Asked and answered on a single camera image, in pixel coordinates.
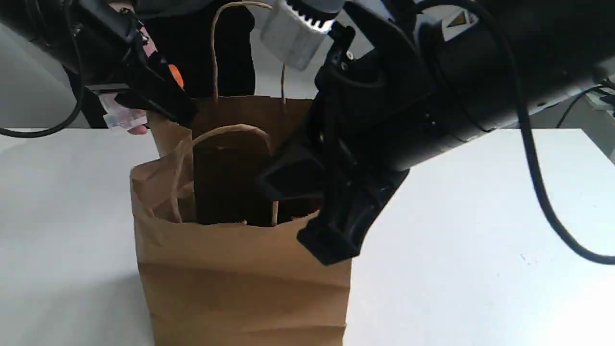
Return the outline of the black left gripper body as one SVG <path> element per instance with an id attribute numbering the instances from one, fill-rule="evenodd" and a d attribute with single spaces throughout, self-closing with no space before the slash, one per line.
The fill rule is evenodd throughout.
<path id="1" fill-rule="evenodd" d="M 390 17 L 347 0 L 333 21 L 307 137 L 323 211 L 381 211 L 412 166 L 462 143 L 462 107 L 435 58 L 443 35 L 417 0 Z"/>

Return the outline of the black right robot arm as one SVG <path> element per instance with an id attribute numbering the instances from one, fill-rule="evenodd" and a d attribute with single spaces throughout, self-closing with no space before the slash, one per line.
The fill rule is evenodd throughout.
<path id="1" fill-rule="evenodd" d="M 190 127 L 197 108 L 160 53 L 147 55 L 143 25 L 105 0 L 3 0 L 1 23 L 78 74 L 97 96 Z"/>

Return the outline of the person's bare hand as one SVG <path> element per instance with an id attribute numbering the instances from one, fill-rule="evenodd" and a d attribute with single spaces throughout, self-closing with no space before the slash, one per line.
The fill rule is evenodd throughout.
<path id="1" fill-rule="evenodd" d="M 127 132 L 129 132 L 132 135 L 145 135 L 149 132 L 149 129 L 146 125 L 138 125 L 130 130 L 128 130 Z"/>

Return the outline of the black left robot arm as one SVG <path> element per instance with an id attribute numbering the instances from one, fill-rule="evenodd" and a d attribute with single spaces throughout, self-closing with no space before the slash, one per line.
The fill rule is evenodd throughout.
<path id="1" fill-rule="evenodd" d="M 263 44 L 304 70 L 325 37 L 317 95 L 256 177 L 275 201 L 322 198 L 298 241 L 323 265 L 360 254 L 412 167 L 513 120 L 541 210 L 583 259 L 550 204 L 530 116 L 614 73 L 614 3 L 606 0 L 280 0 Z"/>

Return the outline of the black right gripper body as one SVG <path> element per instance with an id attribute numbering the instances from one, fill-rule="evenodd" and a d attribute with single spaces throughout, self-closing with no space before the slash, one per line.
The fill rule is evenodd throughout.
<path id="1" fill-rule="evenodd" d="M 130 89 L 153 97 L 166 90 L 162 74 L 149 65 L 141 24 L 127 4 L 64 0 L 63 19 L 71 33 L 64 67 L 73 92 Z"/>

